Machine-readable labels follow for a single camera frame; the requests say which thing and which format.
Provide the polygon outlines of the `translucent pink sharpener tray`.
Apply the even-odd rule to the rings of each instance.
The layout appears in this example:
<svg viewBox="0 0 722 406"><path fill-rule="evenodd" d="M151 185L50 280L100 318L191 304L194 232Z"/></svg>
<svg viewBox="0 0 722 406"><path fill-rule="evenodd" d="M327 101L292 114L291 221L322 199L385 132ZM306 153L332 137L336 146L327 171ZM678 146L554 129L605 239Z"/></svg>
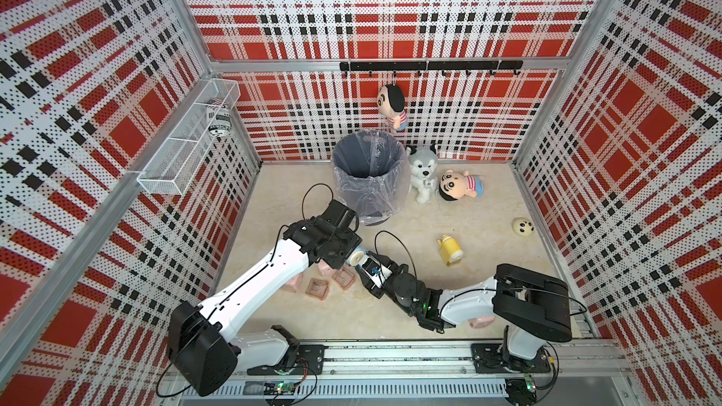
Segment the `translucent pink sharpener tray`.
<svg viewBox="0 0 722 406"><path fill-rule="evenodd" d="M306 295L324 301L329 293L329 282L324 279L311 278L306 288Z"/></svg>

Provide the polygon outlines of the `yellow pencil sharpener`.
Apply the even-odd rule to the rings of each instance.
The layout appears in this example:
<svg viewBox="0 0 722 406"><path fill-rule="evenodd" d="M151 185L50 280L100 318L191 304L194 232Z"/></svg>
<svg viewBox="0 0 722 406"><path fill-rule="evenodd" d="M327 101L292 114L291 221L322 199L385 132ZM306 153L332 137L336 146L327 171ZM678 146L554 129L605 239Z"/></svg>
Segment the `yellow pencil sharpener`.
<svg viewBox="0 0 722 406"><path fill-rule="evenodd" d="M445 265L451 266L459 262L464 257L464 250L462 250L456 239L449 234L444 234L437 243L439 246L440 257L442 261L444 261Z"/></svg>

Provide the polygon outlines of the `grey bin with plastic liner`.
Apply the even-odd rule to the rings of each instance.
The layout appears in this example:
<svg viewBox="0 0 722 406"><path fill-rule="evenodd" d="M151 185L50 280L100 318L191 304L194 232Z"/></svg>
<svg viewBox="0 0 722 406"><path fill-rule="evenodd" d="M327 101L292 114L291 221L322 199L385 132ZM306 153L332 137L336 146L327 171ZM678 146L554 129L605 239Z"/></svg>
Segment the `grey bin with plastic liner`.
<svg viewBox="0 0 722 406"><path fill-rule="evenodd" d="M391 133L363 130L338 141L331 163L337 191L364 226L377 226L402 209L411 171L402 142Z"/></svg>

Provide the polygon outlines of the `blue sharpener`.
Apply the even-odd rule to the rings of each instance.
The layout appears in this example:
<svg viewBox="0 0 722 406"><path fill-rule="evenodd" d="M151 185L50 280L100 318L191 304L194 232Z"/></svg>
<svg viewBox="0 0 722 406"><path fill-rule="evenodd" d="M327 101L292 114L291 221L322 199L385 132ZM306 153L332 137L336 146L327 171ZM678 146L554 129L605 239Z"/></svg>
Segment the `blue sharpener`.
<svg viewBox="0 0 722 406"><path fill-rule="evenodd" d="M367 252L362 248L357 248L349 255L346 263L352 267L362 265L368 258Z"/></svg>

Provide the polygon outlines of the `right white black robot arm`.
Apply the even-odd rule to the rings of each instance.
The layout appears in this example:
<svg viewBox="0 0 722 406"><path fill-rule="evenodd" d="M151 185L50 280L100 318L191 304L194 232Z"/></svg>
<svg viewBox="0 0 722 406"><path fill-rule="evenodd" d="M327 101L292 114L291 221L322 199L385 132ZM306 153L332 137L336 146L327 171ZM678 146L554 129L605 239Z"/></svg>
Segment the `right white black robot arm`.
<svg viewBox="0 0 722 406"><path fill-rule="evenodd" d="M568 286L553 276L504 263L470 287L431 289L405 264L371 258L355 270L372 296L387 296L428 331L443 334L476 319L507 321L502 342L472 346L479 373L548 373L543 347L573 339Z"/></svg>

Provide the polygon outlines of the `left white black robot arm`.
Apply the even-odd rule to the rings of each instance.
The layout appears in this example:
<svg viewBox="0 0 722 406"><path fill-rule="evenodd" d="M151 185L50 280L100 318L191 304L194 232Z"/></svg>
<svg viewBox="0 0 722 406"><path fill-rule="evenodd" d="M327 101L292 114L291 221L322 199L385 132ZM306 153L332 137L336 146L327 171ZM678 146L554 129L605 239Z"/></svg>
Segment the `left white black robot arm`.
<svg viewBox="0 0 722 406"><path fill-rule="evenodd" d="M324 261L342 268L361 245L358 226L356 213L336 200L319 216L282 226L273 249L246 273L196 306L182 302L172 311L170 364L203 397L236 370L305 370L297 361L299 343L285 328L246 335L241 330L257 309L308 267Z"/></svg>

